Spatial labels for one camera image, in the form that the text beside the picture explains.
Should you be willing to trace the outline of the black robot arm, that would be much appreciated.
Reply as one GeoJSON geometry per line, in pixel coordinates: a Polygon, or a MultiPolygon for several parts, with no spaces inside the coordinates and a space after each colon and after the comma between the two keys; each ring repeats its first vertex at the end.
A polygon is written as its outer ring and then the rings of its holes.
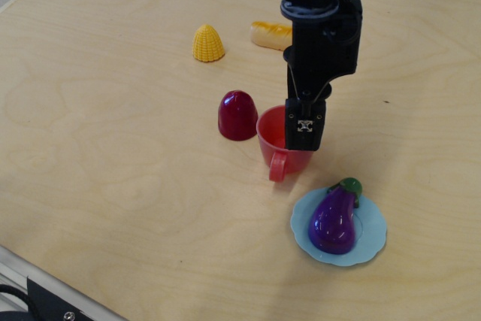
{"type": "Polygon", "coordinates": [[[282,0],[281,14],[292,22],[287,63],[285,146],[319,149],[326,100],[334,79],[354,74],[362,32],[360,0],[282,0]]]}

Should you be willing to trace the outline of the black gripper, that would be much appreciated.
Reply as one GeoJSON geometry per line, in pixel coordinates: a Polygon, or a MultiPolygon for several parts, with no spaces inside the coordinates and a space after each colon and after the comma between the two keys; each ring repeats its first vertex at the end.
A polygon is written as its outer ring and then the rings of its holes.
{"type": "Polygon", "coordinates": [[[315,9],[282,0],[282,14],[292,21],[292,45],[283,51],[288,93],[285,148],[317,151],[325,126],[323,99],[330,95],[329,84],[356,70],[362,2],[336,0],[326,8],[315,9]],[[307,112],[302,103],[309,104],[307,112]]]}

